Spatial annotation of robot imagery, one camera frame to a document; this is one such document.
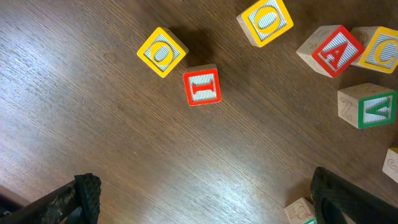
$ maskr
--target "red letter i block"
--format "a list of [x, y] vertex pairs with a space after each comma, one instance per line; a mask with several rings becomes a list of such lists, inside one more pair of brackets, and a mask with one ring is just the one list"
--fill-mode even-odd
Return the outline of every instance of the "red letter i block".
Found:
[[316, 72], [336, 78], [364, 52], [343, 26], [321, 26], [297, 50]]
[[183, 78], [190, 106], [221, 101], [220, 83], [215, 64], [188, 68]]

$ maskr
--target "red border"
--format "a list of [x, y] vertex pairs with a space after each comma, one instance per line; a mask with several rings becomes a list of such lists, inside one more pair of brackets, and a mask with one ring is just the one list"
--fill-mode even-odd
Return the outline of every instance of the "red border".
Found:
[[[206, 74], [214, 74], [214, 82], [216, 87], [216, 95], [217, 98], [212, 100], [205, 100], [205, 101], [193, 101], [192, 95], [189, 86], [189, 77], [194, 77], [198, 75], [206, 75]], [[188, 104], [190, 106], [198, 106], [198, 105], [205, 105], [209, 103], [218, 103], [221, 101], [221, 90], [220, 90], [220, 83], [218, 81], [218, 71], [217, 68], [212, 68], [208, 70], [201, 70], [196, 72], [184, 73], [183, 75], [184, 84], [185, 84], [185, 93], [187, 94]]]
[[[333, 38], [337, 36], [337, 34], [341, 32], [349, 42], [358, 50], [356, 54], [354, 54], [341, 68], [339, 68], [337, 71], [333, 71], [329, 65], [327, 65], [319, 56], [318, 53], [321, 52], [322, 49], [328, 45]], [[322, 43], [313, 53], [312, 57], [322, 66], [323, 69], [325, 69], [329, 75], [333, 78], [336, 78], [338, 75], [340, 75], [351, 63], [355, 61], [356, 58], [358, 58], [363, 52], [365, 51], [365, 48], [355, 39], [354, 36], [348, 32], [348, 30], [344, 26], [339, 26], [325, 41]]]

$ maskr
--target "wood grain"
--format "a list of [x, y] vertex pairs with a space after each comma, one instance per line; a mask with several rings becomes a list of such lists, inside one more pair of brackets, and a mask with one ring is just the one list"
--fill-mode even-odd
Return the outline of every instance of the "wood grain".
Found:
[[[99, 223], [288, 223], [324, 166], [398, 206], [396, 123], [357, 130], [336, 101], [397, 71], [333, 80], [295, 53], [320, 26], [397, 30], [398, 2], [284, 2], [294, 27], [259, 49], [236, 22], [254, 1], [0, 1], [0, 185], [33, 201], [92, 172]], [[165, 79], [136, 56], [157, 27], [190, 50]], [[183, 71], [209, 63], [223, 101], [189, 107]]]

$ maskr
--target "cube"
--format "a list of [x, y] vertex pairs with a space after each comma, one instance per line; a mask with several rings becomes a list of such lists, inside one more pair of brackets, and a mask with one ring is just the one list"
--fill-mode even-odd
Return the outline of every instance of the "cube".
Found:
[[338, 116], [356, 128], [391, 124], [396, 117], [397, 92], [372, 83], [339, 90]]
[[398, 147], [388, 149], [383, 172], [398, 183]]
[[285, 208], [290, 224], [317, 224], [315, 209], [305, 198], [300, 198]]
[[365, 47], [353, 65], [392, 73], [398, 65], [398, 31], [385, 27], [357, 27], [351, 34]]
[[168, 28], [157, 28], [138, 50], [137, 55], [164, 78], [189, 52]]
[[282, 0], [260, 0], [237, 16], [250, 43], [263, 47], [293, 27]]
[[364, 47], [344, 26], [321, 26], [296, 52], [314, 71], [336, 78], [364, 52]]
[[190, 106], [221, 101], [220, 83], [215, 64], [187, 68], [183, 79]]

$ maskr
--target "yellow letter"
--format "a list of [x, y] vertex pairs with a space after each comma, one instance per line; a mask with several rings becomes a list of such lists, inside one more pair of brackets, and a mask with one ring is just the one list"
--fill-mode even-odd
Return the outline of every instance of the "yellow letter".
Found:
[[[264, 16], [270, 14], [270, 13], [275, 13], [276, 14], [276, 19], [275, 21], [269, 25], [268, 27], [261, 29], [259, 27], [259, 22], [260, 19], [262, 19]], [[257, 29], [262, 32], [263, 34], [271, 34], [273, 33], [276, 29], [279, 27], [279, 22], [280, 22], [280, 17], [278, 11], [274, 7], [264, 7], [260, 9], [259, 12], [257, 12], [256, 17], [254, 18], [254, 24], [257, 26]]]
[[[155, 60], [155, 54], [162, 47], [167, 47], [169, 52], [167, 53], [166, 57], [163, 60], [158, 62], [158, 61]], [[158, 42], [158, 43], [155, 43], [154, 45], [152, 45], [152, 47], [150, 48], [150, 57], [151, 57], [152, 61], [155, 62], [157, 65], [166, 66], [166, 65], [170, 64], [172, 62], [172, 60], [173, 60], [173, 50], [167, 43]]]
[[396, 40], [386, 40], [384, 42], [381, 42], [377, 47], [376, 50], [374, 51], [374, 60], [380, 64], [380, 65], [388, 65], [391, 62], [393, 62], [397, 57], [391, 56], [389, 60], [382, 61], [380, 59], [381, 52], [384, 50], [384, 48], [389, 45], [389, 44], [394, 44], [396, 46], [396, 51], [398, 51], [398, 41]]

